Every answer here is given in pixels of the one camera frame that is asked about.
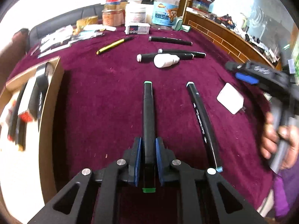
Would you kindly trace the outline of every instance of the cartoon character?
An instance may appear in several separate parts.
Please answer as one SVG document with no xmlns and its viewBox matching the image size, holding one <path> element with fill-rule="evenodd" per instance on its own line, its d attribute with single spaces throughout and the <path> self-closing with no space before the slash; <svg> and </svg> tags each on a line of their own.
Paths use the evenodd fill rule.
<svg viewBox="0 0 299 224">
<path fill-rule="evenodd" d="M 176 14 L 178 12 L 177 8 L 172 8 L 172 9 L 165 9 L 168 17 L 170 18 L 170 22 L 172 23 L 174 21 L 174 18 L 176 18 Z"/>
</svg>

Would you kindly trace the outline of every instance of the human hand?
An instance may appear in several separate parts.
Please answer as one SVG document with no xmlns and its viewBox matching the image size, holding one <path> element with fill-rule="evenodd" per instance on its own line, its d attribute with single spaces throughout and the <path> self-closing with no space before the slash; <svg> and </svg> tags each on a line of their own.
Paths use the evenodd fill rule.
<svg viewBox="0 0 299 224">
<path fill-rule="evenodd" d="M 266 123 L 264 125 L 264 133 L 262 136 L 261 154 L 264 158 L 269 159 L 272 153 L 277 150 L 276 142 L 279 136 L 273 127 L 273 115 L 266 114 Z M 296 126 L 280 126 L 278 133 L 281 137 L 290 143 L 288 153 L 282 163 L 281 169 L 291 168 L 296 163 L 299 152 L 299 130 Z"/>
</svg>

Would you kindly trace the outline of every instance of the wooden cabinet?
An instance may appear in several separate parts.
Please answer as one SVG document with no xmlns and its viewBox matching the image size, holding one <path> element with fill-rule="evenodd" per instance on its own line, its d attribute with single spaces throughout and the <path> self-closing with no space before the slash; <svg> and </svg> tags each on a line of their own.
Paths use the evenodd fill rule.
<svg viewBox="0 0 299 224">
<path fill-rule="evenodd" d="M 236 62 L 253 60 L 274 68 L 272 63 L 251 46 L 251 44 L 234 32 L 206 17 L 186 11 L 184 24 L 192 26 L 193 29 L 197 30 L 216 46 L 228 53 Z"/>
</svg>

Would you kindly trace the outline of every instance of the white jar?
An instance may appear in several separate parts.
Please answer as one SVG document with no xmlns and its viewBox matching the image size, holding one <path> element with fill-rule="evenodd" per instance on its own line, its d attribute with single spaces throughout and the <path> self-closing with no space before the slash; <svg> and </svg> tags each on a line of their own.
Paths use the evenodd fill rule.
<svg viewBox="0 0 299 224">
<path fill-rule="evenodd" d="M 146 8 L 143 4 L 130 2 L 126 5 L 125 26 L 131 23 L 145 23 Z"/>
</svg>

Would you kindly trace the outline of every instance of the triangular cutout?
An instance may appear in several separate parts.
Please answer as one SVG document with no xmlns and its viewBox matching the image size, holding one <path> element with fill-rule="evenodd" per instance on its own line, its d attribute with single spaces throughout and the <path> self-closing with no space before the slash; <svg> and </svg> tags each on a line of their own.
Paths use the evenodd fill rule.
<svg viewBox="0 0 299 224">
<path fill-rule="evenodd" d="M 59 200 L 57 201 L 53 209 L 62 212 L 66 215 L 70 214 L 72 206 L 74 204 L 75 198 L 77 196 L 80 185 L 76 183 L 71 187 L 71 189 Z"/>
<path fill-rule="evenodd" d="M 224 187 L 222 183 L 217 183 L 219 193 L 227 214 L 243 209 L 242 204 Z"/>
</svg>

